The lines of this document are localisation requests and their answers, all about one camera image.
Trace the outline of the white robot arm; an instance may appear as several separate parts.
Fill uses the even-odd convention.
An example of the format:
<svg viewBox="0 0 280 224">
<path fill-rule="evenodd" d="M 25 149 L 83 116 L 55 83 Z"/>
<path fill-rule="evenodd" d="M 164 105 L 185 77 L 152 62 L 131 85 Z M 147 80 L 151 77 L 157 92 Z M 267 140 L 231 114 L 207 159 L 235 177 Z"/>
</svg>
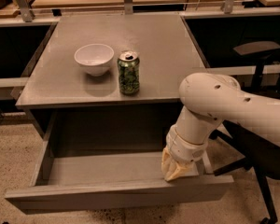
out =
<svg viewBox="0 0 280 224">
<path fill-rule="evenodd" d="M 280 100 L 242 91 L 233 77 L 208 73 L 183 79 L 179 96 L 183 107 L 161 158 L 165 180 L 188 173 L 202 158 L 211 132 L 225 120 L 280 147 Z"/>
</svg>

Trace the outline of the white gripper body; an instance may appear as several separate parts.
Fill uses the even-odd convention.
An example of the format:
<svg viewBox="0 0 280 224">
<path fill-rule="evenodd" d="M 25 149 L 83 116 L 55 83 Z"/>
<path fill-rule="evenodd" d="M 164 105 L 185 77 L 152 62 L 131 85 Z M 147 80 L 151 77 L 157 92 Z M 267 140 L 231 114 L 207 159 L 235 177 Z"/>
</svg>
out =
<svg viewBox="0 0 280 224">
<path fill-rule="evenodd" d="M 172 158 L 178 162 L 190 163 L 192 161 L 199 161 L 202 158 L 207 145 L 207 141 L 196 145 L 184 140 L 177 133 L 176 125 L 173 125 L 166 135 L 166 147 L 168 152 Z"/>
</svg>

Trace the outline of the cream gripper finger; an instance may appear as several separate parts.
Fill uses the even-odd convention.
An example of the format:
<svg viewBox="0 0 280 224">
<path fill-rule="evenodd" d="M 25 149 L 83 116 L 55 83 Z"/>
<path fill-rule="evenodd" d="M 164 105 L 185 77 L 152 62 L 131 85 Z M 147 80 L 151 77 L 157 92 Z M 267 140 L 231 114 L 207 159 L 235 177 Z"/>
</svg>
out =
<svg viewBox="0 0 280 224">
<path fill-rule="evenodd" d="M 170 154 L 167 147 L 163 149 L 161 157 L 161 171 L 165 181 L 170 182 L 172 180 L 178 179 L 189 172 L 192 167 L 192 162 L 178 162 Z"/>
</svg>

